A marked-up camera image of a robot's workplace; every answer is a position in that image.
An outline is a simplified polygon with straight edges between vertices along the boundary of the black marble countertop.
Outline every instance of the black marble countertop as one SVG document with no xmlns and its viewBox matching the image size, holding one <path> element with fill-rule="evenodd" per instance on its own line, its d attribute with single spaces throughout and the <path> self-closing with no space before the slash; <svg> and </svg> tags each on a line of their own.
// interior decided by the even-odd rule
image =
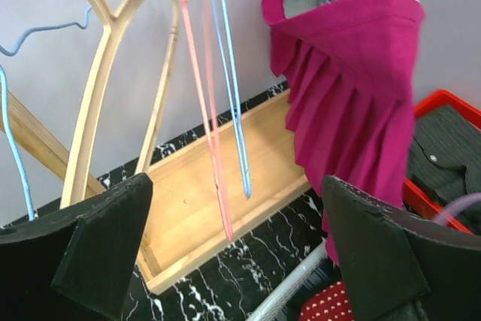
<svg viewBox="0 0 481 321">
<path fill-rule="evenodd" d="M 245 112 L 287 89 L 286 82 L 244 102 Z M 220 124 L 230 112 L 218 116 Z M 202 126 L 156 147 L 153 163 L 204 135 Z M 100 177 L 108 188 L 135 171 L 137 160 Z M 58 209 L 59 200 L 38 210 Z M 151 294 L 137 266 L 121 320 L 244 321 L 284 278 L 321 242 L 322 202 L 310 190 L 264 223 L 230 244 L 210 261 L 178 280 L 161 295 Z"/>
</svg>

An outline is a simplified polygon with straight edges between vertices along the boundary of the red plastic container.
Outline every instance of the red plastic container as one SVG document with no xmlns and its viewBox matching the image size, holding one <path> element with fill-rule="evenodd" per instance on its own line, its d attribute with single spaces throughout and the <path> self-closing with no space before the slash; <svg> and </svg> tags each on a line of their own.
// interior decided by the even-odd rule
<svg viewBox="0 0 481 321">
<path fill-rule="evenodd" d="M 478 129 L 481 129 L 481 111 L 456 97 L 447 90 L 438 90 L 421 101 L 415 109 L 416 118 L 420 118 L 432 110 L 442 107 L 444 105 L 451 105 L 455 108 L 468 122 L 473 124 Z M 433 202 L 428 195 L 420 190 L 413 182 L 404 181 L 404 201 L 421 217 L 431 220 L 434 216 L 440 213 L 443 208 Z M 451 218 L 448 226 L 462 232 L 471 233 L 469 229 L 463 226 L 458 220 Z"/>
</svg>

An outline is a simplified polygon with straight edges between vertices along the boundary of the white wall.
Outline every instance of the white wall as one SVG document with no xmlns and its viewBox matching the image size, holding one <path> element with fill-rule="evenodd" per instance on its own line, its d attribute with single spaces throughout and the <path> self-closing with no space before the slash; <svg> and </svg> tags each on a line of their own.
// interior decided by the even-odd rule
<svg viewBox="0 0 481 321">
<path fill-rule="evenodd" d="M 108 0 L 116 8 L 122 0 Z M 12 48 L 28 27 L 83 19 L 86 0 L 0 0 L 0 44 Z M 241 98 L 247 99 L 277 83 L 269 71 L 268 28 L 260 0 L 228 0 Z M 189 6 L 202 54 L 201 0 Z M 132 20 L 113 66 L 92 159 L 100 175 L 138 156 L 159 81 L 171 26 L 168 0 L 148 0 Z M 11 92 L 70 148 L 77 113 L 101 26 L 94 16 L 88 29 L 34 34 L 14 57 L 0 54 Z M 201 122 L 185 32 L 177 58 L 165 118 L 158 142 Z M 228 109 L 222 67 L 216 58 L 218 111 Z M 61 193 L 62 183 L 22 151 L 32 197 L 39 207 Z M 0 133 L 0 225 L 26 213 L 19 176 L 6 137 Z"/>
<path fill-rule="evenodd" d="M 109 1 L 115 8 L 121 0 Z M 241 96 L 246 99 L 277 82 L 268 69 L 268 29 L 262 22 L 260 0 L 228 2 Z M 437 88 L 447 88 L 481 108 L 479 0 L 421 2 L 428 17 L 422 31 L 414 82 L 416 100 Z M 0 44 L 13 46 L 17 36 L 30 26 L 81 20 L 86 6 L 86 0 L 0 0 Z M 201 16 L 199 0 L 194 0 L 190 9 L 194 20 Z M 126 33 L 113 67 L 95 143 L 92 172 L 96 175 L 138 155 L 165 52 L 170 16 L 166 0 L 148 0 Z M 201 47 L 200 21 L 196 22 L 195 33 L 200 37 Z M 85 31 L 67 29 L 36 34 L 15 58 L 0 54 L 11 91 L 67 148 L 71 144 L 89 64 L 100 34 L 100 25 L 93 18 Z M 221 75 L 220 72 L 218 63 L 216 74 Z M 219 110 L 227 109 L 221 80 L 216 94 Z M 158 141 L 168 140 L 200 122 L 182 32 Z M 28 154 L 22 152 L 22 155 L 35 206 L 56 198 L 61 192 L 61 182 Z M 20 180 L 3 134 L 0 134 L 0 160 L 1 225 L 26 212 Z"/>
</svg>

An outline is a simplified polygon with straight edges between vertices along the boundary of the red fabric with white dots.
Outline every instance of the red fabric with white dots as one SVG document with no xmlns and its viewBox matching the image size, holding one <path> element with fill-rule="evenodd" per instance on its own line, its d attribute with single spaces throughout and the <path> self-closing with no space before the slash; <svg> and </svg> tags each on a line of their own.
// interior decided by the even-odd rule
<svg viewBox="0 0 481 321">
<path fill-rule="evenodd" d="M 301 310 L 299 321 L 354 321 L 344 282 L 316 293 Z"/>
</svg>

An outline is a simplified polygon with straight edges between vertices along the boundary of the wooden drying rack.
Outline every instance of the wooden drying rack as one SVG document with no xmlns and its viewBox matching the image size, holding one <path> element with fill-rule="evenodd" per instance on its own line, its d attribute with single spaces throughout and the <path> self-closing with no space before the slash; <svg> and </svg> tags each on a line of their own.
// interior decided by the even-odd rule
<svg viewBox="0 0 481 321">
<path fill-rule="evenodd" d="M 103 25 L 103 34 L 90 69 L 70 154 L 9 94 L 9 114 L 17 142 L 64 180 L 61 207 L 104 191 L 89 174 L 98 119 L 117 49 L 130 19 L 145 0 L 124 0 L 115 12 L 106 0 L 88 1 Z M 179 2 L 171 0 L 171 4 L 171 34 L 136 169 L 136 173 L 148 173 L 154 183 L 152 206 L 138 254 L 139 267 L 154 293 L 164 291 L 228 245 L 213 181 L 207 176 L 211 174 L 206 171 L 211 160 L 205 137 L 150 166 L 179 29 Z M 284 93 L 243 115 L 253 185 L 250 200 L 244 195 L 232 123 L 219 130 L 236 238 L 310 188 L 303 170 L 294 163 L 292 133 L 284 129 L 288 109 Z"/>
</svg>

